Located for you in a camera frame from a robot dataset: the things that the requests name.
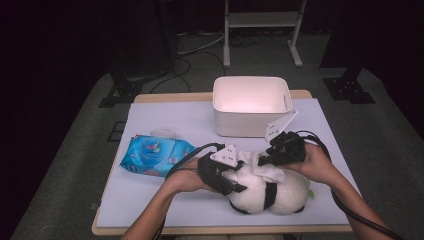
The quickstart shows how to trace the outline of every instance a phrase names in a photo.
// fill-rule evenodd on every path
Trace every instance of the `dark background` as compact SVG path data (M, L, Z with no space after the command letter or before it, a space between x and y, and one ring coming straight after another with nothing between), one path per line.
M233 12L299 6L294 0L230 2ZM422 2L309 0L301 33L331 32L321 67L359 62L381 79L424 137ZM222 31L223 11L224 1L197 0L0 3L5 110L0 125L0 238L13 233L98 79L111 70L169 70L175 54L170 36Z

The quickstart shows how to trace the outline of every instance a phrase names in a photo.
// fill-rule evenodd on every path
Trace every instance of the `panda plush toy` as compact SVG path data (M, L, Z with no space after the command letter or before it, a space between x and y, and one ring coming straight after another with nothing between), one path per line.
M260 154L239 152L237 160L241 167L222 173L230 182L247 187L227 195L231 206L244 214L257 214L265 209L279 215L301 212L310 196L309 180L272 164L258 166Z

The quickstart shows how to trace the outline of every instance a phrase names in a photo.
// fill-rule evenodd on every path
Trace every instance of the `forearm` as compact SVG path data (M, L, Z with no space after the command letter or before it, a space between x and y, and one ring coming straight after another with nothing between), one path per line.
M121 240L151 240L165 219L176 194L177 191L162 185L137 220L121 237Z
M340 201L352 212L380 226L388 228L386 223L371 209L349 181L340 175L338 181L330 185ZM347 215L350 225L358 239L391 239L379 231Z

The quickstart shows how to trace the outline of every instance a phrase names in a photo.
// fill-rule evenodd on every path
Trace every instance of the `person's left arm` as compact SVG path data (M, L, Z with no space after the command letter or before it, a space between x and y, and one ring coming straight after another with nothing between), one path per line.
M121 240L151 240L165 219L172 199L178 193L193 192L199 189L212 191L209 186L203 183L197 172L193 171L193 169L197 169L197 160L193 159L184 164L183 168L191 170L176 171L166 179L144 211L121 237Z

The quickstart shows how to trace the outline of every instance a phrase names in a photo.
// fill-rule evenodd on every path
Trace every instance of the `white plastic bracket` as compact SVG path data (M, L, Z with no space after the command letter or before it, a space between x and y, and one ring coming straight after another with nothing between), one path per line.
M230 146L212 154L211 159L230 167L237 167L236 146L231 144Z
M276 136L286 129L287 125L296 117L299 112L296 109L292 109L290 112L285 114L283 117L275 120L272 123L267 124L265 141L270 142Z

